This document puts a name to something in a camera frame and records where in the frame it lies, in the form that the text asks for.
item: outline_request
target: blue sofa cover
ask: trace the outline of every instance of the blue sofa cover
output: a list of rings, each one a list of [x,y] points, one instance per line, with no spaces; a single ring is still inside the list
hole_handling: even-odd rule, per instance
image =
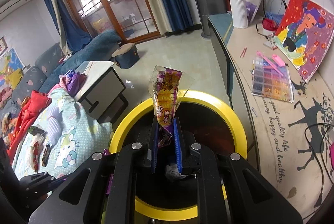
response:
[[[115,30],[106,30],[85,46],[73,54],[68,60],[56,67],[43,83],[40,92],[48,93],[52,87],[59,83],[59,75],[66,74],[69,70],[76,69],[84,61],[108,61],[111,54],[118,49],[121,38]]]

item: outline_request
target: metal screw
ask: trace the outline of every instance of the metal screw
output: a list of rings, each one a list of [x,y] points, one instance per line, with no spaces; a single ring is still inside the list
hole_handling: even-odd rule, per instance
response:
[[[132,147],[133,149],[140,149],[140,148],[142,147],[142,144],[139,143],[139,142],[136,142],[136,143],[133,143],[133,144],[131,145],[131,147]]]
[[[230,157],[234,161],[240,160],[240,155],[238,153],[232,153]]]
[[[191,145],[191,148],[194,149],[194,150],[199,150],[201,149],[202,145],[201,144],[198,144],[198,143],[193,143]]]
[[[95,152],[92,156],[93,160],[100,160],[102,158],[101,152]]]

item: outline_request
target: yellow trash bin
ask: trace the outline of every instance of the yellow trash bin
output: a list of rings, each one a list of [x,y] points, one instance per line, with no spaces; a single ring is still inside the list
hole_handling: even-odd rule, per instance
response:
[[[135,142],[141,129],[151,128],[153,116],[152,99],[135,107],[118,126],[111,140],[110,152],[118,152],[124,145]],[[194,133],[197,142],[216,153],[227,155],[238,152],[246,159],[247,141],[243,126],[234,111],[220,99],[189,90],[175,116],[179,117],[182,130]],[[161,174],[151,177],[146,174],[137,176],[137,185],[140,185],[136,189],[137,212],[165,221],[197,217],[195,178],[181,180],[173,185]]]

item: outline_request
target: framed picture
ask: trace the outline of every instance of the framed picture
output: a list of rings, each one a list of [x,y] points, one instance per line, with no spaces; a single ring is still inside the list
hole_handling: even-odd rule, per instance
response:
[[[334,37],[334,15],[309,0],[289,0],[275,43],[307,83]]]
[[[2,37],[0,39],[0,56],[2,56],[6,50],[7,50],[7,44],[4,37]]]

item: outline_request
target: bead organizer box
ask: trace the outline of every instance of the bead organizer box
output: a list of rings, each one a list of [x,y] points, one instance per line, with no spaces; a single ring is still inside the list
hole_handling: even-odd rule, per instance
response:
[[[256,57],[253,66],[253,95],[293,103],[292,85],[286,66],[279,68],[283,76],[261,57]]]

